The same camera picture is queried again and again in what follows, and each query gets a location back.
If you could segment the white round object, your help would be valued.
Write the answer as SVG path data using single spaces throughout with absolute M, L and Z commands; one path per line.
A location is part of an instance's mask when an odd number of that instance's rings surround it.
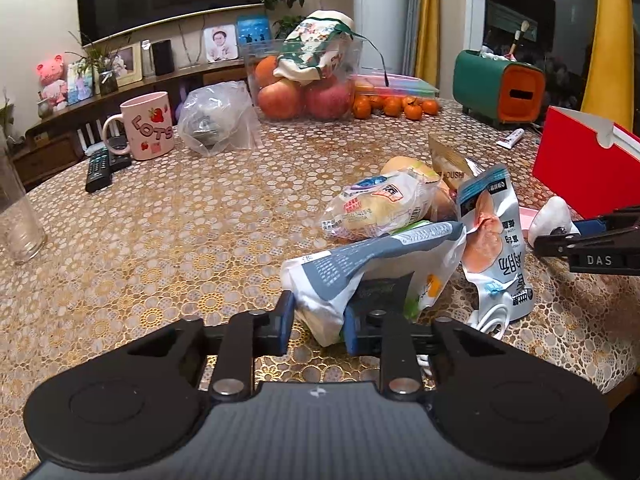
M 534 247 L 538 237 L 551 235 L 554 231 L 559 231 L 561 234 L 579 233 L 570 216 L 570 207 L 560 196 L 552 196 L 536 213 L 528 228 L 529 246 Z

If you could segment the grey white snack pouch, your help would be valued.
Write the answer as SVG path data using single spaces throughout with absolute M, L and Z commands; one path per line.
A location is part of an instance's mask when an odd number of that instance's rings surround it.
M 322 347 L 346 335 L 346 309 L 398 311 L 410 320 L 434 306 L 461 261 L 465 226 L 420 221 L 394 234 L 290 259 L 281 286 Z

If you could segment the chicken foot snack packet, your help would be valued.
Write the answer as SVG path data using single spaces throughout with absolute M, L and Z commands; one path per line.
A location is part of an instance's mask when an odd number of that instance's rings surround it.
M 478 295 L 470 323 L 485 333 L 502 330 L 534 306 L 534 290 L 525 276 L 520 208 L 506 166 L 492 166 L 463 182 L 457 210 L 466 229 L 462 268 Z

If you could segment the red cardboard box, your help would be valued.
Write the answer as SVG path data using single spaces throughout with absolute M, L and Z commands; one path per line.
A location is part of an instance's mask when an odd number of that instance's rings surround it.
M 611 119 L 549 107 L 533 176 L 585 219 L 637 206 L 639 138 Z

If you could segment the silver foil snack packet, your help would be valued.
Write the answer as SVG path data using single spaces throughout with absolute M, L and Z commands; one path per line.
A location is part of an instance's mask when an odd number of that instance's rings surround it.
M 437 136 L 428 138 L 428 147 L 434 170 L 451 192 L 457 192 L 465 181 L 476 178 L 483 172 L 475 160 L 442 143 Z

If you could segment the yellow chair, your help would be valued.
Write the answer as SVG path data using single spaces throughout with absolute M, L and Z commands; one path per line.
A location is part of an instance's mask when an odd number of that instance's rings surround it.
M 582 111 L 638 131 L 632 0 L 597 0 Z

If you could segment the mandarin orange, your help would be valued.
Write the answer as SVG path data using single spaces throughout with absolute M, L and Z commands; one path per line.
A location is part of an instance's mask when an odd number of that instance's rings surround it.
M 371 110 L 382 110 L 385 99 L 382 96 L 369 96 Z
M 404 107 L 405 118 L 420 122 L 423 117 L 423 108 L 419 104 L 407 104 Z
M 437 116 L 440 111 L 439 102 L 435 99 L 425 99 L 421 104 L 422 110 L 424 114 L 430 116 Z
M 389 96 L 384 100 L 383 113 L 388 117 L 400 117 L 404 107 L 402 106 L 402 99 L 397 96 Z
M 367 96 L 356 96 L 352 102 L 352 116 L 357 119 L 369 119 L 372 114 L 371 102 Z

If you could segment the red apple right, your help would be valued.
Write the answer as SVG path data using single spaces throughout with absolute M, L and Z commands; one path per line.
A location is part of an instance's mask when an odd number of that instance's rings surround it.
M 354 85 L 332 76 L 315 81 L 304 90 L 307 113 L 319 120 L 342 119 L 352 106 Z

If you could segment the red apple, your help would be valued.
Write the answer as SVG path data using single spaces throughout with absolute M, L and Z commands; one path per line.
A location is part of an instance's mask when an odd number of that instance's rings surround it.
M 258 92 L 257 103 L 267 118 L 292 119 L 302 114 L 304 108 L 302 88 L 296 82 L 280 79 Z
M 315 81 L 304 90 L 307 113 L 319 120 L 342 119 L 352 106 L 354 85 L 332 76 Z

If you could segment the pastel plastic case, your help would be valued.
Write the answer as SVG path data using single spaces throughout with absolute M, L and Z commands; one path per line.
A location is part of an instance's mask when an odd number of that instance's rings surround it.
M 357 75 L 355 89 L 365 96 L 439 96 L 439 90 L 423 79 L 397 74 L 385 75 L 382 72 Z

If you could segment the clear fruit container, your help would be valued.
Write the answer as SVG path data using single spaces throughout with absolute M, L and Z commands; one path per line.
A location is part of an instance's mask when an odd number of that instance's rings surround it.
M 349 118 L 361 50 L 362 42 L 349 36 L 246 44 L 241 55 L 258 115 L 273 122 Z

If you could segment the green white cloth bag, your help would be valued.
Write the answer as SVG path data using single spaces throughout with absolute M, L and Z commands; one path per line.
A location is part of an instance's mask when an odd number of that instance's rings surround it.
M 273 76 L 306 86 L 332 76 L 352 44 L 354 21 L 338 11 L 317 10 L 285 38 Z

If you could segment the wooden sideboard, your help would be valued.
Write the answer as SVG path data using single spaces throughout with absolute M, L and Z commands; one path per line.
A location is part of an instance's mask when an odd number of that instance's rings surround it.
M 134 96 L 166 91 L 172 107 L 181 95 L 216 82 L 241 80 L 246 71 L 241 61 L 201 64 L 164 76 L 149 76 L 127 84 L 106 96 L 93 96 L 41 119 L 26 130 L 26 145 L 11 156 L 24 188 L 31 190 L 85 157 L 85 150 L 101 141 L 107 117 L 119 112 L 120 104 Z

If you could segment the blue card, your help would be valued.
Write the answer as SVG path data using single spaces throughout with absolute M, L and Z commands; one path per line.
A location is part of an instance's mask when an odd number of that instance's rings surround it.
M 270 21 L 265 14 L 241 15 L 235 28 L 240 46 L 272 39 Z

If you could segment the framed photo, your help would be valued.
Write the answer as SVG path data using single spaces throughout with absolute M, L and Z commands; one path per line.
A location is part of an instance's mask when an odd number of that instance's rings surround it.
M 140 42 L 114 50 L 111 53 L 112 71 L 119 87 L 142 81 L 143 63 Z

